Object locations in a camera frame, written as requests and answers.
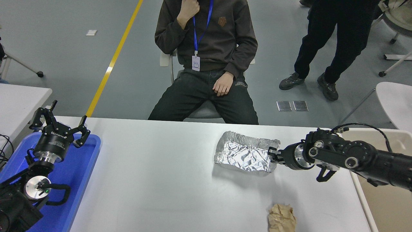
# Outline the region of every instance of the man's right hand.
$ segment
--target man's right hand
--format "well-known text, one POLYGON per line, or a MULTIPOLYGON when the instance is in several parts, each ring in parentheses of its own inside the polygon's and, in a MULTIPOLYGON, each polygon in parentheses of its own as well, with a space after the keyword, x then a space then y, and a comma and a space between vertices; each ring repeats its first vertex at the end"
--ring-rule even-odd
POLYGON ((185 29, 187 21, 195 16, 200 10, 197 0, 182 0, 182 7, 177 17, 177 21, 182 29, 185 29))

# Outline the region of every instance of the brown sweatshirt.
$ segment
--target brown sweatshirt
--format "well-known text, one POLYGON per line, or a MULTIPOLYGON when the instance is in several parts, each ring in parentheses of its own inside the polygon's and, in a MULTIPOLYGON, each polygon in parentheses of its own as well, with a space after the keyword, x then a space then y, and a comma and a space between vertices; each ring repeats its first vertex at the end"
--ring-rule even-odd
MULTIPOLYGON (((195 20, 199 41, 206 29, 210 1, 198 2, 200 11, 195 15, 195 20)), ((177 48, 179 63, 191 68, 194 55, 193 19, 187 22, 185 29, 181 28, 176 20, 181 4, 181 0, 163 0, 154 40, 166 54, 177 48)), ((247 0, 214 0, 209 27, 198 46, 200 70, 224 68, 237 78, 249 67, 257 48, 247 0)))

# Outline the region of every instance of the black jeans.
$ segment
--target black jeans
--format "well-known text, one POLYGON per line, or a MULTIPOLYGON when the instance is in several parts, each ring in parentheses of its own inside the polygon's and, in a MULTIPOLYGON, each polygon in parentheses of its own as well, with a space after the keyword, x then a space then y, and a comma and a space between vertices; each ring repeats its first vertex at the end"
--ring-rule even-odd
POLYGON ((210 100, 226 123, 258 125, 243 76, 233 81, 227 95, 218 97, 212 90, 224 72, 222 69, 201 72, 184 69, 164 92, 149 120, 183 121, 204 101, 210 100))
POLYGON ((337 47, 325 81, 335 83, 365 49, 376 10, 375 0, 316 0, 309 13, 308 34, 302 39, 295 72, 309 74, 309 64, 325 46, 337 24, 337 47))

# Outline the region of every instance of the robotic arm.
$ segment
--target robotic arm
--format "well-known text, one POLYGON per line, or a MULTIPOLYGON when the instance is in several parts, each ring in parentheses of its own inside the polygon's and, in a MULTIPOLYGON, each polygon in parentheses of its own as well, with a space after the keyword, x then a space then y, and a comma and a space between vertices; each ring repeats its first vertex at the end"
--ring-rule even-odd
POLYGON ((48 175, 54 163, 64 161, 70 144, 77 148, 83 146, 90 131, 84 126, 86 116, 76 128, 57 122, 52 113, 56 103, 54 101, 50 109, 39 108, 34 114, 29 128, 41 130, 42 135, 36 147, 27 151, 28 168, 0 184, 0 232, 26 231, 43 217, 40 209, 44 205, 62 205, 69 198, 70 186, 53 184, 48 175), (42 127, 41 116, 46 120, 45 127, 42 127), (82 136, 74 140, 73 134, 77 132, 82 136), (52 189, 65 190, 61 201, 49 201, 52 189))
POLYGON ((412 156, 377 150, 364 141, 347 141, 336 133, 344 128, 312 131, 306 139, 284 150, 269 148, 274 163, 293 170, 321 168, 318 182, 328 181, 339 168, 348 169, 374 186, 391 184, 412 191, 412 156))

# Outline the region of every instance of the id badge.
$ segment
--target id badge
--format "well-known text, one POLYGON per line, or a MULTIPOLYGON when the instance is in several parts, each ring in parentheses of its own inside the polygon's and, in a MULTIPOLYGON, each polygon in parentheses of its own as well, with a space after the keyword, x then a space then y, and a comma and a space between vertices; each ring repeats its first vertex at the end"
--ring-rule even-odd
POLYGON ((192 69, 195 71, 200 71, 200 57, 192 56, 192 69))

